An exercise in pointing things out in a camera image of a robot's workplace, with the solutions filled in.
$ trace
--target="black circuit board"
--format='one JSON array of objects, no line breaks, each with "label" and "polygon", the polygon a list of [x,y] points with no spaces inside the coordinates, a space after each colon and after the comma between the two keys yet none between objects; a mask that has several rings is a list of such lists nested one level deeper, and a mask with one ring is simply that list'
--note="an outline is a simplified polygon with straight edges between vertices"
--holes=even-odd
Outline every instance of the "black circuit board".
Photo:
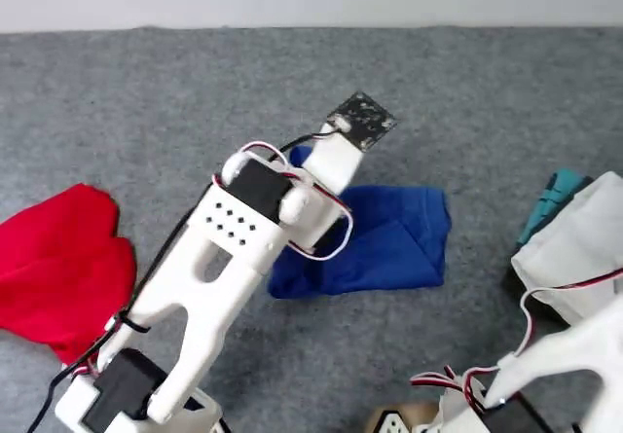
[{"label": "black circuit board", "polygon": [[340,128],[336,124],[338,117],[350,124],[350,130],[342,135],[364,153],[396,126],[395,117],[361,91],[327,116],[327,122],[335,129]]}]

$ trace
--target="folded blue fabric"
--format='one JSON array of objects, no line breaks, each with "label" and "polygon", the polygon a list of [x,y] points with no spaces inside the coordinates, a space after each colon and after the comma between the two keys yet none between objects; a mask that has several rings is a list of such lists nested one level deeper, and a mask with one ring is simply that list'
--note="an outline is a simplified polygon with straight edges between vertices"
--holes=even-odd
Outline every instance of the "folded blue fabric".
[{"label": "folded blue fabric", "polygon": [[[290,159],[300,164],[306,154],[305,148],[297,148]],[[269,282],[273,297],[296,299],[443,284],[451,221],[441,190],[361,186],[345,190],[341,198],[354,218],[348,246],[325,262],[285,249]],[[343,236],[344,230],[333,231],[316,253],[334,249]]]}]

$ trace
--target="carpet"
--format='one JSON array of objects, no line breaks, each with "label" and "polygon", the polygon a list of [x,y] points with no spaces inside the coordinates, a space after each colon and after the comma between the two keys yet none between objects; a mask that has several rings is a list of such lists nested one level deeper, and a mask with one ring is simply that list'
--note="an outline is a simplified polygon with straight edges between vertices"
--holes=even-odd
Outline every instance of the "carpet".
[{"label": "carpet", "polygon": [[[401,124],[354,183],[447,192],[446,284],[299,302],[257,292],[202,388],[235,432],[361,431],[377,405],[437,397],[410,387],[410,375],[491,364],[519,342],[525,321],[500,280],[550,174],[623,171],[623,30],[2,35],[0,220],[93,184],[121,206],[120,234],[144,271],[237,147],[315,130],[359,89]],[[140,343],[165,369],[182,316]],[[45,347],[0,333],[2,431],[25,429],[58,369]],[[560,429],[581,417],[598,386],[596,376],[573,374],[527,394]],[[65,430],[50,413],[40,431]]]}]

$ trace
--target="red fabric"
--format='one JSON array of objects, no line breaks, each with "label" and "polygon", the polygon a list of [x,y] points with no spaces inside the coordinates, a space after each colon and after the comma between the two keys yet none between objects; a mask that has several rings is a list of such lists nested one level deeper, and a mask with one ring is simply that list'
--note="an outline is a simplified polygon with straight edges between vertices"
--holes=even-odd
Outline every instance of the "red fabric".
[{"label": "red fabric", "polygon": [[0,328],[75,361],[128,302],[136,265],[118,209],[76,185],[0,225]]}]

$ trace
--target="cable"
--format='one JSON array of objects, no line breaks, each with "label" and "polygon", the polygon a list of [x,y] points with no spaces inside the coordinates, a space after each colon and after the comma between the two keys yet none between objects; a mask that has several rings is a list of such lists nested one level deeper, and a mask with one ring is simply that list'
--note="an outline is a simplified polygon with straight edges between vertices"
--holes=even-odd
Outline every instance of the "cable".
[{"label": "cable", "polygon": [[[283,172],[283,176],[288,177],[288,178],[294,178],[298,181],[303,181],[301,179],[301,177],[299,177],[297,174],[295,173],[291,173],[291,172]],[[328,197],[329,199],[331,199],[332,201],[334,201],[336,204],[338,204],[338,206],[342,209],[342,212],[345,216],[347,216],[348,219],[348,225],[347,225],[347,231],[344,234],[344,238],[342,239],[342,243],[340,243],[340,245],[333,250],[331,253],[329,253],[328,255],[325,256],[315,256],[311,253],[308,253],[305,249],[303,249],[301,246],[297,245],[295,242],[290,241],[288,243],[288,245],[290,246],[290,248],[292,248],[294,251],[296,251],[297,253],[299,253],[300,255],[305,256],[306,258],[310,259],[310,260],[314,260],[314,261],[328,261],[332,258],[335,258],[338,254],[340,254],[342,252],[342,250],[344,250],[346,248],[346,246],[348,245],[348,241],[350,240],[350,236],[352,235],[352,229],[354,228],[354,219],[352,217],[352,214],[350,213],[350,210],[348,209],[348,206],[346,206],[339,198],[337,198],[335,195],[331,194],[330,192],[328,192],[327,190],[325,190],[324,188],[322,188],[320,185],[314,183],[313,187],[318,190],[319,192],[321,192],[323,195],[325,195],[326,197]]]},{"label": "cable", "polygon": [[[203,191],[203,194],[200,197],[200,199],[203,197],[203,195],[205,194],[208,188],[209,188],[209,185],[207,185],[207,187]],[[175,227],[173,228],[173,230],[170,232],[170,234],[166,238],[165,243],[163,243],[160,250],[158,250],[158,253],[156,254],[156,257],[154,258],[154,261],[152,261],[152,264],[149,266],[149,269],[147,270],[147,272],[145,272],[145,275],[140,280],[140,282],[138,282],[138,285],[134,289],[134,292],[132,293],[129,303],[121,311],[129,312],[131,310],[132,306],[134,305],[134,302],[138,298],[138,295],[143,290],[143,288],[145,287],[145,284],[147,284],[149,279],[151,279],[152,275],[154,274],[154,272],[160,265],[161,261],[165,257],[166,251],[170,247],[171,243],[177,238],[182,228],[185,226],[186,222],[188,221],[188,218],[191,216],[191,214],[195,210],[195,207],[196,206],[192,207],[186,213],[184,213],[184,215],[179,219],[177,224],[175,224]],[[48,411],[48,409],[50,408],[50,405],[52,404],[52,400],[55,395],[56,387],[65,378],[70,376],[74,372],[74,370],[80,368],[80,366],[83,363],[87,362],[92,355],[94,355],[98,350],[100,350],[104,346],[104,344],[107,343],[108,340],[110,340],[110,338],[112,338],[112,336],[115,334],[117,329],[119,329],[119,326],[121,324],[119,313],[116,315],[116,317],[118,320],[117,324],[114,324],[112,328],[106,331],[85,353],[83,353],[80,356],[80,358],[78,358],[78,360],[76,360],[74,363],[67,366],[63,370],[61,370],[54,378],[52,378],[48,386],[48,395],[46,396],[46,399],[43,405],[41,406],[39,413],[37,414],[35,419],[32,421],[32,423],[26,430],[26,433],[33,433],[37,429],[37,427],[39,427],[39,425],[41,424],[41,421],[43,420],[44,416],[46,415],[46,412]]]},{"label": "cable", "polygon": [[30,426],[26,430],[26,433],[33,433],[37,429],[39,424],[41,423],[41,420],[43,420],[43,417],[46,415],[46,412],[50,408],[50,404],[52,403],[52,400],[54,398],[56,387],[65,378],[67,378],[69,375],[71,375],[74,370],[76,370],[78,367],[80,367],[80,365],[85,363],[85,361],[87,361],[87,359],[91,356],[92,353],[95,353],[106,342],[108,342],[108,340],[113,336],[113,334],[115,334],[116,329],[117,329],[116,327],[113,327],[113,328],[109,329],[108,331],[106,331],[104,333],[104,335],[101,338],[99,338],[91,346],[91,348],[89,350],[87,350],[83,355],[81,355],[78,360],[76,360],[74,363],[69,365],[64,370],[61,370],[60,373],[58,373],[58,375],[56,375],[54,378],[52,378],[52,381],[50,381],[50,385],[48,386],[48,395],[46,396],[46,400],[44,401],[43,405],[41,406],[41,409],[39,410],[39,413],[37,414],[35,419],[32,421],[32,423],[30,424]]},{"label": "cable", "polygon": [[[290,165],[290,162],[283,155],[283,151],[287,151],[288,149],[291,149],[294,146],[297,146],[297,145],[299,145],[301,143],[304,143],[304,142],[306,142],[306,141],[308,141],[310,139],[325,138],[327,136],[332,135],[335,132],[337,132],[337,130],[326,132],[326,133],[312,133],[312,134],[307,134],[307,135],[304,135],[304,136],[300,136],[297,139],[295,139],[293,141],[290,141],[289,143],[285,144],[283,147],[281,147],[280,150],[278,148],[276,148],[275,146],[273,146],[272,144],[266,143],[264,141],[252,141],[252,142],[247,143],[246,145],[244,145],[242,148],[240,148],[240,151],[247,151],[247,150],[249,150],[251,148],[254,148],[254,147],[263,147],[263,148],[269,149],[269,150],[273,151],[273,155],[269,158],[269,161],[272,162],[275,159],[280,158],[281,161],[283,162],[284,166],[287,168]],[[203,189],[202,195],[199,197],[199,200],[201,200],[201,198],[203,198],[203,196],[205,195],[205,192],[207,192],[207,190],[209,189],[210,185],[211,185],[211,183],[208,184],[205,187],[205,189]],[[158,268],[158,266],[162,262],[163,258],[165,257],[166,252],[168,251],[168,248],[173,243],[173,241],[175,241],[175,239],[179,235],[179,233],[182,230],[182,228],[186,225],[186,222],[188,221],[188,219],[191,216],[191,214],[193,213],[193,211],[195,211],[196,207],[197,207],[197,205],[193,206],[188,211],[186,211],[182,215],[182,217],[179,219],[177,224],[175,224],[175,227],[170,232],[170,234],[167,236],[167,238],[166,238],[165,242],[163,243],[163,245],[161,246],[160,250],[158,250],[158,253],[156,254],[156,257],[154,258],[154,260],[152,261],[151,265],[149,266],[149,269],[145,272],[145,275],[143,276],[143,278],[136,285],[136,287],[134,289],[134,292],[132,293],[132,296],[130,297],[130,300],[129,300],[128,304],[124,308],[122,308],[115,315],[116,318],[117,318],[117,324],[113,325],[112,328],[110,328],[108,331],[106,331],[95,343],[93,343],[93,345],[83,355],[80,356],[80,358],[78,358],[78,360],[76,360],[74,363],[72,363],[71,365],[67,366],[63,370],[61,370],[54,378],[52,378],[52,380],[50,381],[50,384],[48,385],[48,395],[46,396],[46,399],[45,399],[43,405],[41,406],[41,409],[39,410],[39,413],[37,414],[35,419],[32,421],[32,423],[30,424],[30,426],[26,430],[27,433],[33,433],[39,427],[39,425],[41,424],[41,421],[43,420],[46,412],[50,408],[50,405],[51,405],[51,403],[53,401],[56,387],[65,378],[71,376],[74,373],[75,370],[81,368],[80,366],[83,363],[85,363],[86,361],[88,361],[88,359],[92,355],[97,353],[104,346],[104,344],[107,343],[110,340],[110,338],[115,334],[115,332],[119,329],[119,325],[121,323],[128,324],[132,329],[134,329],[134,330],[136,330],[138,332],[141,332],[141,333],[145,333],[145,332],[147,332],[149,330],[149,328],[143,328],[142,326],[139,326],[136,323],[133,323],[131,320],[129,320],[128,319],[128,313],[131,310],[132,306],[134,305],[134,302],[136,302],[136,299],[138,298],[138,295],[143,290],[143,288],[145,287],[147,282],[151,279],[152,275],[154,274],[154,272],[156,271],[156,269]],[[348,213],[348,217],[349,217],[349,230],[348,230],[348,233],[347,233],[347,238],[345,238],[345,243],[343,243],[343,246],[341,246],[340,249],[336,250],[337,252],[334,252],[335,254],[332,254],[331,257],[337,255],[337,253],[342,251],[344,246],[346,246],[346,243],[348,242],[348,238],[350,237],[350,232],[352,230],[352,216],[350,215],[350,212],[346,209],[345,206],[344,206],[344,208],[345,208],[345,211]]]},{"label": "cable", "polygon": [[276,160],[276,158],[280,158],[281,162],[283,162],[283,165],[286,168],[290,165],[290,162],[288,161],[288,159],[285,157],[285,155],[281,151],[279,151],[272,144],[264,142],[264,141],[251,141],[250,143],[246,143],[244,146],[242,146],[238,151],[243,153],[245,151],[248,151],[252,148],[257,148],[257,147],[265,148],[270,151],[273,151],[273,155],[269,158],[269,162]]},{"label": "cable", "polygon": [[[327,131],[325,133],[310,133],[310,134],[304,134],[303,136],[299,136],[296,139],[293,139],[292,141],[290,141],[289,143],[284,144],[283,146],[281,146],[279,148],[279,151],[281,153],[285,153],[286,151],[289,151],[290,149],[294,148],[295,146],[298,146],[300,144],[303,143],[307,143],[308,141],[312,140],[312,139],[323,139],[323,138],[328,138],[329,136],[331,136],[332,134],[335,134],[337,132],[339,132],[339,129],[334,129],[333,131]],[[277,158],[276,154],[273,154],[272,156],[269,157],[269,161],[272,162]]]},{"label": "cable", "polygon": [[435,386],[435,387],[446,387],[448,389],[454,389],[455,391],[462,391],[460,386],[454,382],[448,382],[443,379],[436,378],[421,378],[421,379],[412,379],[412,386]]},{"label": "cable", "polygon": [[526,307],[526,300],[530,296],[536,294],[537,292],[558,292],[564,290],[583,289],[586,287],[590,287],[591,285],[597,285],[602,282],[606,282],[607,280],[617,278],[621,276],[621,274],[623,274],[623,268],[619,268],[618,270],[607,272],[606,274],[598,275],[590,279],[582,280],[580,282],[573,282],[571,284],[560,285],[558,287],[534,287],[524,292],[524,295],[522,295],[522,298],[519,301],[519,308],[526,316],[526,333],[524,334],[524,338],[522,339],[517,349],[513,352],[514,355],[518,357],[524,350],[526,350],[526,347],[528,346],[530,340],[532,339],[532,336],[534,335],[534,320],[532,319],[532,316],[528,311],[528,308]]}]

